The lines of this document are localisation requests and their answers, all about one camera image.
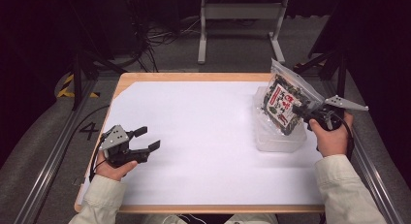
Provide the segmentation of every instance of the metal bar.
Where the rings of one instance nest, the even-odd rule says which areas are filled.
[[[82,96],[87,97],[87,95],[92,92],[92,89],[97,81],[88,81],[84,87]],[[46,194],[51,187],[55,175],[57,174],[60,163],[63,160],[64,152],[67,148],[67,143],[70,140],[76,121],[81,114],[81,110],[84,108],[86,99],[83,99],[78,108],[72,111],[64,125],[57,142],[54,145],[45,165],[40,170],[39,176],[34,183],[30,194],[28,195],[24,205],[22,206],[18,216],[15,220],[15,224],[30,223],[33,218],[40,212],[40,207],[43,203]]]
[[[328,95],[335,94],[335,89],[329,80],[323,80],[323,85],[326,91],[329,93]],[[366,155],[362,142],[357,137],[355,126],[353,126],[353,133],[355,139],[354,153],[356,155],[356,158],[358,159],[359,165],[364,174],[366,183],[368,184],[369,191],[374,198],[375,204],[383,214],[387,223],[403,224],[404,221],[396,210],[393,200],[390,197],[390,194],[388,193],[383,180],[381,179],[371,159]]]

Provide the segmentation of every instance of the table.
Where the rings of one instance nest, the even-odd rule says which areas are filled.
[[[306,143],[293,153],[262,152],[252,145],[254,143],[253,133],[250,131],[252,120],[244,113],[252,107],[252,96],[257,87],[267,85],[269,79],[270,74],[123,74],[115,89],[103,131],[107,131],[113,123],[118,124],[118,122],[126,131],[132,125],[136,129],[140,128],[142,124],[136,126],[136,121],[132,121],[131,125],[130,122],[125,123],[128,122],[127,119],[135,119],[138,116],[138,119],[144,123],[151,120],[147,124],[147,138],[140,141],[140,147],[159,139],[162,145],[151,154],[146,164],[139,165],[123,178],[129,186],[120,211],[132,213],[323,212],[324,205],[315,184],[313,165],[321,158],[321,155],[315,150],[316,140],[312,133],[307,133]],[[157,86],[163,90],[155,91]],[[198,89],[200,98],[193,99],[192,102],[194,107],[197,104],[200,112],[203,111],[201,105],[206,105],[210,112],[220,112],[220,115],[221,113],[229,115],[227,113],[233,112],[233,116],[228,116],[224,118],[224,122],[215,124],[214,115],[207,115],[204,118],[200,117],[201,122],[198,122],[198,125],[187,127],[181,124],[171,128],[170,125],[173,125],[173,122],[165,121],[164,116],[154,107],[144,109],[145,112],[140,115],[134,115],[134,112],[129,110],[140,112],[144,104],[152,105],[150,101],[156,100],[162,93],[166,93],[164,97],[170,99],[167,101],[170,105],[162,110],[175,110],[173,100],[178,96],[178,92],[190,94],[190,91],[185,89],[187,87],[192,89],[202,87]],[[143,92],[145,89],[150,89],[152,92],[149,95],[140,96],[139,92],[136,92],[139,90]],[[238,101],[234,110],[227,112],[224,110],[227,108],[226,105],[211,102],[212,99],[218,99],[215,97],[227,97],[231,96],[229,95],[231,93],[236,95],[228,97],[227,100]],[[180,97],[179,108],[192,108],[189,107],[190,99]],[[132,106],[127,107],[130,105],[126,103],[130,100],[133,100]],[[198,100],[203,100],[205,103],[196,103]],[[185,123],[184,121],[197,118],[193,112],[194,109],[189,110],[187,117],[181,117],[181,113],[169,113],[167,116],[174,121]],[[226,122],[235,131],[227,130],[220,135],[219,128],[227,126]],[[183,135],[184,138],[176,136],[178,129],[191,131],[191,135]],[[238,141],[231,144],[230,141],[235,141],[233,139],[238,139]],[[213,148],[215,145],[219,147],[219,150]],[[210,147],[212,157],[209,157],[208,147]],[[179,171],[194,168],[193,165],[197,168],[192,171]],[[221,186],[227,182],[235,186]],[[80,211],[80,202],[87,186],[88,179],[79,190],[78,200],[75,203],[77,211]]]

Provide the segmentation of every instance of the snack bag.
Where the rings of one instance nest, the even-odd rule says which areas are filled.
[[[301,76],[275,60],[272,60],[271,72],[262,110],[284,135],[290,135],[300,123],[300,117],[293,113],[293,106],[312,111],[325,99]]]

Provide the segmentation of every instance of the white sleeve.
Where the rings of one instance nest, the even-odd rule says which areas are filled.
[[[114,224],[125,190],[126,184],[95,175],[84,195],[81,211],[70,224]]]
[[[323,158],[315,171],[327,223],[386,223],[345,155]]]

